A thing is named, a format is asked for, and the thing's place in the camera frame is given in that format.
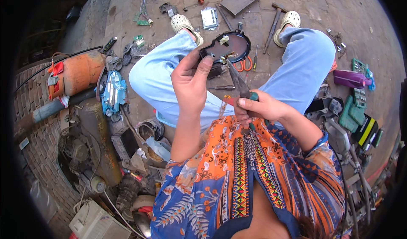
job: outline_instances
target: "hair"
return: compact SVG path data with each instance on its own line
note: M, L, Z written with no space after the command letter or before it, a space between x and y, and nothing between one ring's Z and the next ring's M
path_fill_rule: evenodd
M298 218L298 224L300 227L300 238L301 239L332 239L331 235L326 235L322 227L314 224L310 217L300 216Z

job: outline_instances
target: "gray pipe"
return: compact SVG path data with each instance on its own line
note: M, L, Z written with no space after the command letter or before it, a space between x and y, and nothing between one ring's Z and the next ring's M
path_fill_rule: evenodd
M77 105L84 101L85 99L89 99L95 96L96 93L94 91L94 88L89 88L84 91L81 91L78 94L73 95L69 99L69 104ZM17 139L19 136L21 136L21 134L30 130L35 124L41 122L42 120L48 118L53 114L58 113L64 108L65 106L58 99L55 99L53 102L43 105L42 107L34 110L30 114L24 116L14 126L14 139Z

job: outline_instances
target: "spray can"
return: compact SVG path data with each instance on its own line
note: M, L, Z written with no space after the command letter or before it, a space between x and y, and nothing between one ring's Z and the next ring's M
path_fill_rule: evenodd
M109 42L103 47L102 52L106 53L112 46L113 44L116 42L117 37L113 37L109 40Z

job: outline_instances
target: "knee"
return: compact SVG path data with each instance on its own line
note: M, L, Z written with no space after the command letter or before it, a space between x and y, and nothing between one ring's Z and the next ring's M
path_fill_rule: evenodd
M147 89L148 83L153 79L153 72L149 61L145 60L145 58L141 58L130 70L130 86L140 96L142 96L143 90Z
M313 51L320 53L327 58L335 58L336 47L332 40L323 32L312 30L309 33L308 39Z

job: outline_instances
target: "purple bottle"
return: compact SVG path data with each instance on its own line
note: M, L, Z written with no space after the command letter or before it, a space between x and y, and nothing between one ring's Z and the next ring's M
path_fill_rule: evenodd
M366 85L371 85L372 80L365 77L364 74L354 71L333 71L333 82L350 88L363 89Z

